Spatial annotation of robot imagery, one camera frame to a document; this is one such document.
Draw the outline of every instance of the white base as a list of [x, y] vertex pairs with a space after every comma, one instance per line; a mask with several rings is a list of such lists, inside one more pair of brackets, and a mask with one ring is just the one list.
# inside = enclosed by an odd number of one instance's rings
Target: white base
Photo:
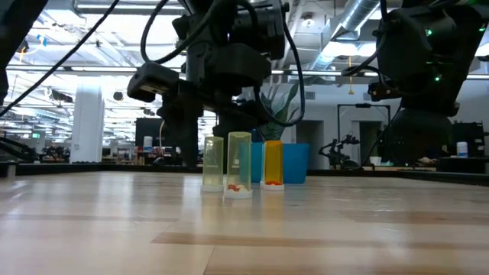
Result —
[[202, 192], [222, 192], [224, 191], [224, 186], [202, 185], [200, 186], [200, 190]]
[[251, 199], [253, 196], [253, 190], [247, 192], [236, 192], [234, 190], [224, 191], [224, 197], [226, 199]]
[[276, 185], [267, 185], [267, 184], [264, 184], [263, 186], [261, 186], [261, 188], [263, 190], [267, 190], [267, 191], [284, 191], [285, 190], [285, 185], [281, 185], [281, 186], [276, 186]]

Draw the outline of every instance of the wooden table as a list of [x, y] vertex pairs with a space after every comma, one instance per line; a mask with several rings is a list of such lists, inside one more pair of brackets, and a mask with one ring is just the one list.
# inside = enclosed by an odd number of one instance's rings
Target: wooden table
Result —
[[199, 175], [0, 182], [0, 274], [488, 274], [489, 189], [310, 177], [253, 199]]

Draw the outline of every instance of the black cable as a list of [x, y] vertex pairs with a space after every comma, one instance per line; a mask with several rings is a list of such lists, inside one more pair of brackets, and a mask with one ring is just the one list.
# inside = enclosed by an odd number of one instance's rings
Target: black cable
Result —
[[[197, 27], [194, 30], [194, 32], [192, 32], [192, 34], [189, 35], [171, 53], [169, 53], [166, 56], [161, 57], [160, 59], [155, 60], [153, 62], [158, 63], [158, 64], [163, 64], [163, 63], [166, 63], [166, 62], [172, 60], [176, 56], [178, 56], [183, 50], [185, 50], [202, 33], [202, 31], [204, 30], [204, 28], [206, 28], [207, 24], [210, 22], [211, 17], [215, 14], [215, 11], [219, 8], [220, 5], [222, 5], [222, 3], [223, 3], [223, 1], [214, 1], [212, 3], [211, 7], [209, 8], [209, 10], [207, 11], [206, 15], [204, 15], [204, 18], [197, 25]], [[147, 40], [147, 34], [149, 33], [149, 28], [151, 27], [151, 24], [153, 24], [153, 22], [151, 22], [151, 21], [148, 20], [147, 26], [146, 26], [146, 28], [148, 29], [148, 31], [146, 33], [143, 33], [143, 36], [141, 37], [141, 54], [143, 53], [143, 51], [145, 52], [145, 50], [146, 50], [146, 43], [143, 43], [143, 42], [145, 42]], [[146, 61], [146, 62], [150, 62], [151, 61], [149, 59], [149, 57], [147, 57], [147, 56], [146, 57], [143, 57], [143, 58], [144, 58], [144, 61]]]
[[396, 119], [400, 110], [401, 110], [401, 104], [399, 102], [399, 107], [397, 108], [396, 114], [392, 117], [392, 119], [389, 121], [386, 128], [381, 132], [381, 134], [379, 134], [379, 136], [377, 137], [377, 140], [375, 140], [375, 142], [374, 142], [374, 145], [372, 145], [372, 147], [368, 151], [368, 155], [362, 160], [360, 168], [359, 168], [360, 170], [362, 170], [363, 166], [365, 166], [365, 164], [367, 164], [368, 160], [370, 159], [370, 156], [372, 155], [372, 152], [374, 152], [375, 147], [377, 146], [379, 141], [381, 141], [381, 138], [384, 136], [385, 132], [389, 130], [390, 126], [392, 125], [392, 121], [394, 121], [394, 119]]
[[288, 121], [288, 122], [279, 121], [277, 118], [275, 118], [274, 115], [270, 113], [270, 111], [268, 111], [268, 109], [264, 106], [263, 102], [261, 101], [260, 87], [254, 87], [254, 97], [257, 103], [259, 104], [259, 106], [261, 106], [261, 108], [264, 110], [264, 114], [267, 116], [269, 122], [272, 122], [282, 127], [290, 127], [301, 122], [304, 118], [304, 113], [306, 112], [306, 92], [304, 89], [303, 69], [300, 65], [299, 53], [297, 52], [296, 45], [293, 42], [292, 36], [290, 35], [289, 32], [289, 28], [287, 27], [287, 23], [285, 21], [283, 22], [283, 32], [285, 33], [285, 36], [289, 41], [290, 49], [292, 50], [293, 57], [296, 60], [297, 72], [298, 72], [297, 75], [299, 77], [300, 115], [297, 119], [294, 119], [293, 121]]
[[151, 12], [151, 15], [149, 19], [146, 22], [146, 26], [144, 26], [143, 34], [141, 35], [141, 55], [143, 57], [143, 60], [146, 62], [151, 61], [150, 58], [147, 56], [146, 52], [146, 43], [147, 43], [147, 36], [150, 33], [151, 25], [154, 23], [154, 19], [156, 19], [157, 15], [160, 13], [161, 9], [168, 3], [168, 0], [161, 0], [156, 8], [154, 8], [153, 12]]
[[374, 61], [375, 58], [377, 58], [378, 51], [385, 45], [385, 34], [382, 35], [381, 41], [379, 42], [379, 45], [377, 46], [377, 49], [375, 50], [374, 54], [369, 56], [364, 62], [362, 62], [358, 66], [351, 66], [349, 68], [346, 68], [342, 70], [342, 76], [353, 76], [362, 70], [365, 70], [365, 68]]
[[21, 96], [19, 96], [16, 100], [14, 100], [12, 103], [10, 103], [7, 107], [5, 107], [2, 112], [0, 113], [0, 118], [4, 116], [8, 111], [10, 111], [13, 107], [15, 107], [22, 99], [24, 99], [26, 96], [28, 96], [31, 92], [33, 92], [37, 87], [39, 87], [44, 80], [46, 80], [50, 75], [52, 75], [56, 70], [63, 65], [81, 46], [90, 38], [90, 36], [97, 30], [98, 27], [105, 21], [105, 19], [108, 17], [108, 15], [111, 14], [111, 12], [114, 10], [115, 6], [119, 3], [120, 0], [114, 0], [112, 5], [107, 9], [105, 14], [97, 21], [97, 23], [92, 27], [92, 29], [85, 34], [85, 36], [78, 42], [78, 44], [71, 49], [60, 61], [58, 61], [54, 66], [46, 72], [31, 88], [29, 88], [27, 91], [22, 93]]

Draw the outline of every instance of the pipe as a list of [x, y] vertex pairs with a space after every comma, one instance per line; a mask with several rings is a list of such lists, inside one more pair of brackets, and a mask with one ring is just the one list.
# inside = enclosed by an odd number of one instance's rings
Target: pipe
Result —
[[[377, 10], [379, 5], [379, 0], [349, 0], [346, 3], [345, 11], [343, 11], [340, 20], [336, 21], [333, 18], [333, 20], [328, 20], [326, 23], [322, 37], [327, 41], [324, 48], [341, 28], [344, 28], [344, 31], [347, 32], [357, 31], [359, 33], [361, 27]], [[323, 52], [324, 49], [317, 56], [314, 62], [311, 63], [311, 66], [309, 66], [311, 70], [327, 70], [329, 65], [331, 65], [335, 59], [334, 57], [330, 57], [327, 55], [327, 53]]]

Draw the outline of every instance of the white container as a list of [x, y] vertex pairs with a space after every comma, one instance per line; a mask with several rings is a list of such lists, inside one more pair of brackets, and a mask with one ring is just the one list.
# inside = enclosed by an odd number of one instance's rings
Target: white container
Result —
[[153, 149], [153, 137], [144, 137], [143, 147], [144, 150]]
[[457, 157], [468, 157], [467, 142], [457, 142]]

